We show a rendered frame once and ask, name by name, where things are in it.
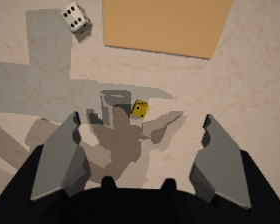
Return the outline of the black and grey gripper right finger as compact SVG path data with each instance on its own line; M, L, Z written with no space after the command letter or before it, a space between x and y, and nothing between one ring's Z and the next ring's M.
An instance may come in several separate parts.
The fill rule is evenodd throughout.
M189 180L232 224L280 224L280 199L247 151L207 114Z

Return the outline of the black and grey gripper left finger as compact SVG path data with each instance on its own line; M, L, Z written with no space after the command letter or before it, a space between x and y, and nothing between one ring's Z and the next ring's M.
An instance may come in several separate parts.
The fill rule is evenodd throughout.
M38 224L61 202L85 190L91 171L79 146L80 125L74 111L34 149L0 195L0 224Z

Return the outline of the orange flat mat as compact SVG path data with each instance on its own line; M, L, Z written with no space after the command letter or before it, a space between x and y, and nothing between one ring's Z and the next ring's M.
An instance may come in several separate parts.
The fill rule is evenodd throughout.
M233 0L103 0L104 45L213 58Z

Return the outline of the yellow die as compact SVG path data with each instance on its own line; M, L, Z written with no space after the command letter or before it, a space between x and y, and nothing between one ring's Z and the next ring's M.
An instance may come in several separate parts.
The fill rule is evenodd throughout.
M132 115L140 118L144 118L147 111L148 111L148 103L137 99L133 107Z

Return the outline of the white die with black pips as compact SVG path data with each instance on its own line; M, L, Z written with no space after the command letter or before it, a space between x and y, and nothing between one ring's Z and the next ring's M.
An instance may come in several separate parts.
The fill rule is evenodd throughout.
M82 34L92 26L92 23L84 9L72 2L62 12L61 16L72 32Z

